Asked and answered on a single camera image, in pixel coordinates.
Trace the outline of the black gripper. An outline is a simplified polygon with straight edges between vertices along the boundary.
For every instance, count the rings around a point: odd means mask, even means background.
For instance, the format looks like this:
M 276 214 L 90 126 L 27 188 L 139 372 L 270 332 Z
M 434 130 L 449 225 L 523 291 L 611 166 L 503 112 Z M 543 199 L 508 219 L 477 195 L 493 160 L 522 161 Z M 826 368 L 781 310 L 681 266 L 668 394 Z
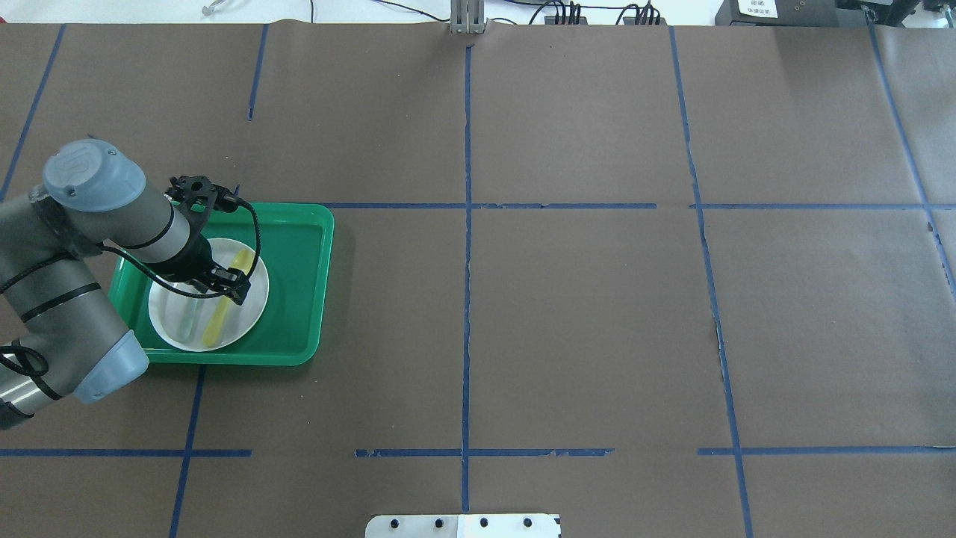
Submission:
M 212 256 L 211 243 L 202 234 L 191 236 L 178 254 L 152 265 L 152 271 L 168 282 L 185 283 L 201 294 L 215 292 L 242 306 L 252 288 L 241 269 L 225 269 Z

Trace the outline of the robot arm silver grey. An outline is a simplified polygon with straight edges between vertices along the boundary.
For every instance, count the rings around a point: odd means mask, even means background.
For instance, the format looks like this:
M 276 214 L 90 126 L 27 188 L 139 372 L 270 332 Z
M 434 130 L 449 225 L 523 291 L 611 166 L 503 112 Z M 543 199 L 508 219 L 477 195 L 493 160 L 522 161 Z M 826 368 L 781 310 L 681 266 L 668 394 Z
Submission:
M 2 345 L 2 429 L 66 396 L 101 401 L 146 372 L 88 259 L 109 252 L 167 290 L 245 302 L 252 270 L 219 265 L 202 234 L 213 211 L 237 208 L 250 204 L 204 175 L 173 177 L 161 193 L 105 140 L 62 146 L 40 184 L 2 204 L 2 296 L 27 330 Z

